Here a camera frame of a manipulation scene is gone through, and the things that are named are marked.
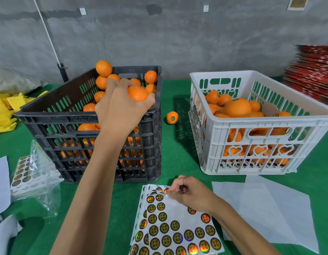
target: plastic crate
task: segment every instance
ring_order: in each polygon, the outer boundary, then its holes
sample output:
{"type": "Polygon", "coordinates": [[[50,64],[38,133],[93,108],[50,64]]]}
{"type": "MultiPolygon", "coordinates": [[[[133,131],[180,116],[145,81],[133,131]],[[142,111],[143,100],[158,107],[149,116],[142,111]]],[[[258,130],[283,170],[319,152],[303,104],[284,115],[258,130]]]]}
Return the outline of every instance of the plastic crate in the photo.
{"type": "MultiPolygon", "coordinates": [[[[132,131],[120,152],[115,182],[145,183],[161,175],[162,161],[162,68],[160,66],[113,67],[114,74],[123,78],[137,78],[145,86],[147,71],[158,73],[156,103],[132,131]]],[[[95,69],[66,82],[57,89],[35,99],[15,115],[22,120],[40,146],[53,160],[69,183],[78,183],[94,150],[99,131],[77,131],[82,123],[98,123],[95,112],[83,112],[87,103],[95,103],[95,69]]]]}
{"type": "Polygon", "coordinates": [[[189,118],[200,167],[206,174],[296,172],[300,163],[328,131],[328,106],[256,71],[195,72],[190,76],[189,118]],[[267,117],[217,118],[204,98],[211,90],[227,93],[233,99],[242,97],[257,100],[267,117]],[[287,111],[293,116],[273,117],[278,111],[287,111]],[[285,128],[287,134],[270,136],[273,128],[278,127],[285,128]],[[269,130],[265,136],[250,136],[254,128],[269,130]],[[244,132],[242,141],[228,142],[230,129],[236,129],[236,134],[241,129],[244,132]],[[254,144],[264,145],[265,150],[271,147],[272,150],[268,156],[250,156],[249,149],[254,144]],[[250,146],[244,156],[239,156],[243,145],[250,146]],[[236,147],[238,152],[224,156],[226,146],[236,147]],[[288,152],[281,152],[282,147],[289,148],[288,152]]]}

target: black plastic crate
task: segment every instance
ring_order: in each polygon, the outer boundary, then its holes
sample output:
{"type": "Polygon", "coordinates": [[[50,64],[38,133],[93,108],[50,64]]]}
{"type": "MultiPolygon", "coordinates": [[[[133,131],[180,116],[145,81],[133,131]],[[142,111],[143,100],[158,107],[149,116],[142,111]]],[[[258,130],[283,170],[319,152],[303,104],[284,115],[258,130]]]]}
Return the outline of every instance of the black plastic crate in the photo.
{"type": "MultiPolygon", "coordinates": [[[[158,74],[156,103],[132,131],[120,152],[116,167],[116,183],[146,183],[161,175],[162,163],[162,77],[160,66],[113,67],[121,78],[137,78],[145,86],[144,75],[158,74]]],[[[98,123],[95,112],[83,112],[87,103],[96,103],[95,69],[66,82],[57,89],[21,107],[15,113],[26,125],[40,146],[53,160],[69,183],[78,183],[87,167],[99,131],[78,131],[82,123],[98,123]]]]}

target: wall outlet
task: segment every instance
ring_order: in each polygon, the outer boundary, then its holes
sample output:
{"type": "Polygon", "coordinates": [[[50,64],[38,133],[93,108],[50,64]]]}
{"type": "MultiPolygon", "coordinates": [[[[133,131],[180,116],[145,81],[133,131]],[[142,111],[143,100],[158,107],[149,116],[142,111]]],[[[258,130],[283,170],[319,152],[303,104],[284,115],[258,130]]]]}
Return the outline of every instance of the wall outlet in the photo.
{"type": "Polygon", "coordinates": [[[290,0],[287,10],[304,10],[308,0],[290,0]]]}
{"type": "Polygon", "coordinates": [[[87,15],[85,8],[80,8],[81,15],[87,15]]]}

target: white plastic crate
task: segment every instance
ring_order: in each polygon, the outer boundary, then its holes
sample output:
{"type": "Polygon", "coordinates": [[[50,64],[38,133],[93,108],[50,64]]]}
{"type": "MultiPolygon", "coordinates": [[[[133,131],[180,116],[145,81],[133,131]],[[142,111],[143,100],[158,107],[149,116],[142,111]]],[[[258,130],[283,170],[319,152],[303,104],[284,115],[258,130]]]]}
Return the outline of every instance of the white plastic crate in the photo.
{"type": "Polygon", "coordinates": [[[299,93],[256,71],[194,72],[191,77],[189,118],[202,171],[212,175],[285,174],[297,167],[328,131],[328,106],[299,93]],[[232,98],[257,100],[267,117],[217,118],[208,107],[204,95],[211,90],[232,98]],[[292,117],[273,117],[287,111],[292,117]],[[287,134],[270,136],[273,128],[288,128],[287,134]],[[254,128],[269,128],[266,136],[250,136],[254,128]],[[230,129],[245,129],[243,139],[227,141],[230,129]],[[268,156],[238,154],[243,145],[268,145],[268,156]],[[236,147],[236,154],[223,156],[226,145],[236,147]],[[281,147],[290,150],[281,154],[281,147]]]}

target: table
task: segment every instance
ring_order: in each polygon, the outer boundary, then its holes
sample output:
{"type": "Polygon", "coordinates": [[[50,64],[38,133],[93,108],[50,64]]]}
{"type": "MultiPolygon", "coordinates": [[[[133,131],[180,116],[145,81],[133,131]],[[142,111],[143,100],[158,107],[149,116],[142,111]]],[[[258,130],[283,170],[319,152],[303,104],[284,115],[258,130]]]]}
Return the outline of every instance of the table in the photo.
{"type": "MultiPolygon", "coordinates": [[[[177,111],[179,122],[175,125],[162,124],[162,175],[156,183],[170,185],[180,174],[192,175],[210,189],[211,181],[244,182],[245,176],[209,176],[200,170],[187,114],[190,106],[190,82],[163,82],[163,117],[170,111],[177,111]]],[[[47,85],[39,93],[55,87],[47,85]]],[[[18,159],[30,153],[32,138],[21,122],[14,131],[0,134],[0,157],[7,155],[11,174],[14,173],[18,159]]],[[[320,252],[328,254],[328,133],[304,160],[297,173],[265,177],[310,195],[320,252]]],[[[114,255],[128,254],[141,186],[142,184],[114,184],[104,254],[111,254],[111,251],[114,255]]],[[[17,215],[24,227],[10,242],[10,255],[49,254],[77,189],[77,185],[66,182],[62,182],[60,187],[61,207],[56,217],[45,218],[46,210],[35,199],[17,201],[3,213],[4,218],[10,214],[17,215]]],[[[222,237],[220,226],[217,222],[215,225],[222,237]]],[[[226,249],[223,254],[239,254],[232,242],[223,243],[226,249]]],[[[314,254],[298,245],[274,246],[282,254],[314,254]]]]}

